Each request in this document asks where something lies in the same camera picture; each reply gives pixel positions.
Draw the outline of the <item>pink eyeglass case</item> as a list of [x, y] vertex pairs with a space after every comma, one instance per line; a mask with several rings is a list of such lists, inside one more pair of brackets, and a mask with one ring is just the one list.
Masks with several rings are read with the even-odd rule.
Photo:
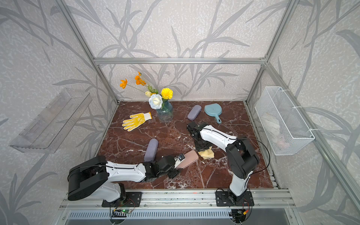
[[193, 163], [197, 162], [199, 159], [199, 155], [195, 150], [191, 150], [186, 154], [181, 154], [177, 157], [176, 163], [175, 163], [175, 169], [176, 170], [182, 170]]

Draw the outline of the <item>yellow microfiber cloth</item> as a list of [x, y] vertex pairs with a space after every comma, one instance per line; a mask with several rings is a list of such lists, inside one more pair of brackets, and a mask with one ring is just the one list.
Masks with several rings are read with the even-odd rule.
[[203, 159], [211, 159], [214, 158], [214, 152], [212, 151], [211, 148], [204, 150], [204, 151], [199, 151], [198, 154], [203, 158]]

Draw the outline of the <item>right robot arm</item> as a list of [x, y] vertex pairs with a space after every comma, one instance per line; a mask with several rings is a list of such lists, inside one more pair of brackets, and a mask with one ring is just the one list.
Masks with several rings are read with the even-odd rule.
[[248, 139], [228, 135], [205, 122], [200, 125], [191, 122], [187, 125], [187, 131], [194, 139], [196, 151], [204, 152], [215, 145], [226, 153], [233, 173], [230, 193], [234, 197], [244, 195], [250, 176], [260, 162]]

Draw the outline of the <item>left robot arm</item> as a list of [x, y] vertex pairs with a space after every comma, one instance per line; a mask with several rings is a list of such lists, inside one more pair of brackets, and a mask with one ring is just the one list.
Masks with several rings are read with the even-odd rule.
[[153, 182], [167, 175], [178, 175], [184, 154], [165, 156], [158, 162], [143, 162], [137, 165], [117, 164], [97, 156], [70, 169], [68, 195], [70, 201], [87, 197], [103, 199], [109, 203], [125, 198], [125, 190], [119, 182]]

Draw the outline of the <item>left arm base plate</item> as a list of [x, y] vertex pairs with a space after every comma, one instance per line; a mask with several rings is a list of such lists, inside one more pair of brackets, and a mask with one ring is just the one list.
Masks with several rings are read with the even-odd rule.
[[142, 192], [126, 192], [125, 195], [121, 195], [119, 199], [108, 202], [104, 200], [102, 202], [102, 207], [111, 207], [111, 208], [121, 208], [121, 207], [130, 207], [136, 208], [140, 206], [140, 202], [142, 199]]

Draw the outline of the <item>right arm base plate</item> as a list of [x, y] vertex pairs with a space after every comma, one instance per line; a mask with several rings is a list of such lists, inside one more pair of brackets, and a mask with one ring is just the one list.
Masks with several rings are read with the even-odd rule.
[[224, 190], [217, 190], [215, 192], [215, 199], [216, 204], [218, 207], [231, 207], [231, 206], [247, 206], [252, 207], [254, 206], [254, 199], [252, 196], [251, 191], [246, 190], [240, 196], [236, 196], [233, 192], [224, 191]]

